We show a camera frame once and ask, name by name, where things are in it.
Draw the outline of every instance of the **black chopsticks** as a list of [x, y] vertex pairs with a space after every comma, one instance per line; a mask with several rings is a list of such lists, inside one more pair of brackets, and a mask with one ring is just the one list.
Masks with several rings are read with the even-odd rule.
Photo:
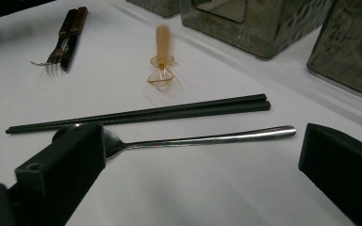
[[271, 107], [265, 94], [220, 99], [216, 101], [199, 102], [185, 105], [171, 105], [123, 113], [115, 113], [86, 118], [50, 121], [36, 124], [11, 126], [7, 134], [31, 133], [39, 131], [57, 130], [75, 123], [101, 121], [103, 125], [124, 124], [143, 121], [164, 121], [185, 119], [203, 116], [235, 114], [253, 111], [265, 111]]

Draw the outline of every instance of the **spoon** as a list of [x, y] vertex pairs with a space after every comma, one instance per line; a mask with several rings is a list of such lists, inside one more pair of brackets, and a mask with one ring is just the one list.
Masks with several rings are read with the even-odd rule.
[[[59, 129], [52, 140], [56, 140], [60, 136], [79, 126], [80, 124], [72, 124]], [[111, 158], [124, 150], [139, 148], [161, 148], [161, 147], [182, 147], [196, 146], [208, 144], [225, 144], [225, 143], [241, 143], [250, 141], [266, 141], [273, 139], [282, 139], [292, 137], [296, 134], [296, 129], [291, 125], [273, 127], [268, 129], [223, 134], [205, 137], [188, 137], [177, 139], [164, 139], [141, 141], [134, 143], [124, 143], [116, 135], [104, 129], [106, 158]]]
[[170, 42], [170, 29], [166, 25], [160, 25], [156, 29], [157, 55], [152, 57], [150, 62], [157, 66], [155, 71], [148, 77], [148, 83], [162, 87], [169, 84], [173, 78], [173, 72], [167, 68], [174, 62], [174, 57], [168, 55]]

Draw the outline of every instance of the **stainless steel spoon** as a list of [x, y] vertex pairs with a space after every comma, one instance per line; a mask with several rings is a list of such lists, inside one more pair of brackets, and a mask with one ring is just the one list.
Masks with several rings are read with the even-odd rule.
[[[74, 129], [78, 125], [69, 125], [59, 129], [53, 140]], [[268, 129], [223, 134], [205, 137], [188, 137], [164, 140], [151, 140], [141, 141], [134, 143], [124, 143], [119, 137], [114, 135], [108, 130], [105, 132], [105, 147], [106, 157], [111, 158], [124, 150], [139, 149], [139, 148], [161, 148], [161, 147], [181, 147], [181, 146], [195, 146], [195, 145], [208, 145], [208, 144], [224, 144], [224, 143], [241, 143], [252, 141], [266, 141], [273, 139], [282, 139], [292, 137], [296, 134], [296, 129], [291, 125], [273, 127]]]

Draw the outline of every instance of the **plastic container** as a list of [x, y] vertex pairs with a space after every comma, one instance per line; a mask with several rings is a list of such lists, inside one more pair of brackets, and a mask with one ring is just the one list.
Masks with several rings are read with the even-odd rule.
[[333, 4], [307, 68], [362, 96], [362, 1]]
[[178, 0], [126, 0], [155, 14], [170, 18], [180, 12]]
[[270, 59], [321, 25], [331, 0], [180, 0], [191, 27]]

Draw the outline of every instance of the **screw hole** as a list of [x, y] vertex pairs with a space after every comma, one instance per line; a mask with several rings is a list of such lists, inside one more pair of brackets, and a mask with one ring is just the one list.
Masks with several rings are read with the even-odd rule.
[[41, 167], [40, 163], [31, 163], [26, 168], [29, 170], [39, 170]]

